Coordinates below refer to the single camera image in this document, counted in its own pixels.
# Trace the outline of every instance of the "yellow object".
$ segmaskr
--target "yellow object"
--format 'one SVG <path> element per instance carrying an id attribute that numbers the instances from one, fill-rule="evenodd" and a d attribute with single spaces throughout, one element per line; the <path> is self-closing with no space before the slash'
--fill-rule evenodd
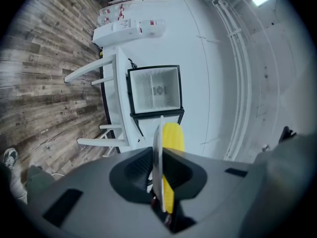
<path id="1" fill-rule="evenodd" d="M 169 122 L 163 127 L 163 148 L 172 148 L 185 151 L 184 134 L 182 127 L 178 123 Z M 174 191 L 163 175 L 164 205 L 169 214 L 173 213 Z"/>
<path id="2" fill-rule="evenodd" d="M 168 122 L 163 127 L 163 148 L 185 151 L 182 127 L 175 122 Z"/>

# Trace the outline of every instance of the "mini fridge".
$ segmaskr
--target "mini fridge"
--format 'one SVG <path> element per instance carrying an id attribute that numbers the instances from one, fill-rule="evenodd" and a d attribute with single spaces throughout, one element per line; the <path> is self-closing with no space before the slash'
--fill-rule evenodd
<path id="1" fill-rule="evenodd" d="M 127 83 L 131 117 L 143 136 L 140 126 L 143 121 L 155 123 L 157 118 L 164 116 L 169 121 L 181 123 L 184 109 L 179 65 L 129 69 Z"/>

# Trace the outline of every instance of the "white table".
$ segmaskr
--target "white table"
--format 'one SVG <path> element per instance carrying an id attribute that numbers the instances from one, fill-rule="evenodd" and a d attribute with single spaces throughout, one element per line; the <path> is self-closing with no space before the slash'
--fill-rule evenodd
<path id="1" fill-rule="evenodd" d="M 112 76 L 111 71 L 107 73 L 106 69 L 104 69 L 104 77 L 102 79 L 96 80 L 92 82 L 92 85 L 99 83 L 106 83 L 109 81 L 113 81 L 114 85 L 114 99 L 117 102 L 118 112 L 117 112 L 117 120 L 116 123 L 100 125 L 100 129 L 109 129 L 116 130 L 121 129 L 122 134 L 120 137 L 116 139 L 88 139 L 88 138 L 79 138 L 77 142 L 79 144 L 84 145 L 94 145 L 94 146 L 107 146 L 107 147 L 120 147 L 123 148 L 123 151 L 134 150 L 136 149 L 137 143 L 141 134 L 139 133 L 137 126 L 133 119 L 130 116 L 130 104 L 127 90 L 127 82 L 126 82 L 126 73 L 127 70 L 131 67 L 131 64 L 121 50 L 120 47 L 115 47 L 110 50 L 108 53 L 104 54 L 102 59 L 94 61 L 84 67 L 81 67 L 69 74 L 65 77 L 65 82 L 70 82 L 71 80 L 91 71 L 94 69 L 98 69 L 100 67 L 104 67 L 106 65 L 112 64 Z"/>

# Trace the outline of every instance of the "sneaker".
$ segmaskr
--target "sneaker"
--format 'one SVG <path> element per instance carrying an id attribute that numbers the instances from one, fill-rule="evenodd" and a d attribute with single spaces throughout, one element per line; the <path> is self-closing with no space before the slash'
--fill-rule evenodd
<path id="1" fill-rule="evenodd" d="M 18 160 L 18 152 L 14 148 L 9 148 L 5 151 L 3 156 L 3 163 L 10 170 Z"/>

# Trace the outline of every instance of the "gray fabric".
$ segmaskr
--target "gray fabric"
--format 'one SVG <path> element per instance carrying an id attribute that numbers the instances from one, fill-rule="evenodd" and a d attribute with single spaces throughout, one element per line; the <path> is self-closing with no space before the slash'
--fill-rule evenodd
<path id="1" fill-rule="evenodd" d="M 46 173 L 36 166 L 31 166 L 28 170 L 26 182 L 28 203 L 32 198 L 36 197 L 36 195 L 43 190 L 46 190 L 54 182 L 55 179 L 49 173 Z"/>

